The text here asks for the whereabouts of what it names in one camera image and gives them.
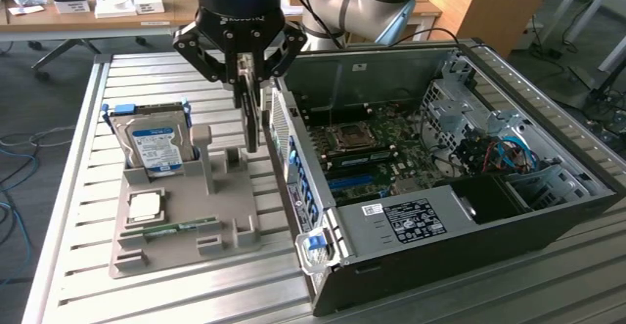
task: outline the aluminum table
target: aluminum table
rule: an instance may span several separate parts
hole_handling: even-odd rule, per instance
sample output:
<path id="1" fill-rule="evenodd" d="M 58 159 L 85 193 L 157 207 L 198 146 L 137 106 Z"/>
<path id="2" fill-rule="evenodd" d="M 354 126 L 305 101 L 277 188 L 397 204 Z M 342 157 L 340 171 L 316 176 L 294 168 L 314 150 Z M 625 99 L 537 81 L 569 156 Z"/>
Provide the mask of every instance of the aluminum table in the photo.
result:
<path id="1" fill-rule="evenodd" d="M 564 133 L 626 182 L 621 158 L 489 49 L 478 52 Z M 477 90 L 497 108 L 511 105 L 489 83 L 480 83 Z M 626 317 L 624 202 L 543 251 L 332 316 L 313 317 L 266 146 L 249 155 L 262 249 L 111 279 L 123 152 L 102 121 L 101 104 L 153 104 L 182 97 L 193 104 L 194 123 L 212 124 L 212 150 L 244 146 L 233 93 L 208 82 L 180 55 L 98 57 L 25 323 L 609 323 Z"/>

